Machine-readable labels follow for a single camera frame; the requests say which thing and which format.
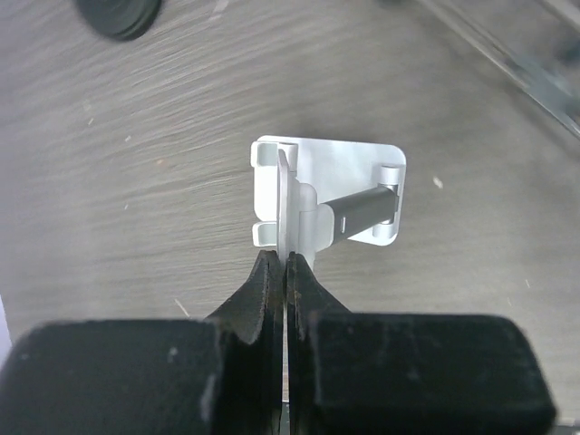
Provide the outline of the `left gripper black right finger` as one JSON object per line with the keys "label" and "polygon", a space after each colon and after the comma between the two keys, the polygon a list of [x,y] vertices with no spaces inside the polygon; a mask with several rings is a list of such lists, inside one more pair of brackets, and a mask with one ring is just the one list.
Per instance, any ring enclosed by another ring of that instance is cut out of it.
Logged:
{"label": "left gripper black right finger", "polygon": [[286,263],[294,434],[546,434],[557,410],[511,320],[355,313]]}

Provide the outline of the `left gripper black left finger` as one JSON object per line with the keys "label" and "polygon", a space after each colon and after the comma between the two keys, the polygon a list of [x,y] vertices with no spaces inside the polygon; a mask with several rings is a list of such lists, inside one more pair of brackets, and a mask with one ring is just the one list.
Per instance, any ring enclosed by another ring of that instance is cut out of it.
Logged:
{"label": "left gripper black left finger", "polygon": [[1,371],[4,434],[277,434],[283,270],[259,253],[204,319],[53,322]]}

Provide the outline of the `silver phone stand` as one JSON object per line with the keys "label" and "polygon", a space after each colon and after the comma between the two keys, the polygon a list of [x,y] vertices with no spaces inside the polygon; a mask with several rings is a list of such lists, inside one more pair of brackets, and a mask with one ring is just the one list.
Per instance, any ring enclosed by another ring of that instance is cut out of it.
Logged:
{"label": "silver phone stand", "polygon": [[250,148],[255,247],[280,260],[350,239],[385,247],[399,233],[407,160],[389,144],[262,136]]}

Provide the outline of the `black round phone stand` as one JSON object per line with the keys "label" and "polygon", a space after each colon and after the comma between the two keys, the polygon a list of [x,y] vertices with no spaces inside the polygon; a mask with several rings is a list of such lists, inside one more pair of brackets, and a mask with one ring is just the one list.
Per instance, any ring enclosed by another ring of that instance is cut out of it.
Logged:
{"label": "black round phone stand", "polygon": [[162,0],[75,0],[72,3],[97,35],[120,43],[147,33],[163,6]]}

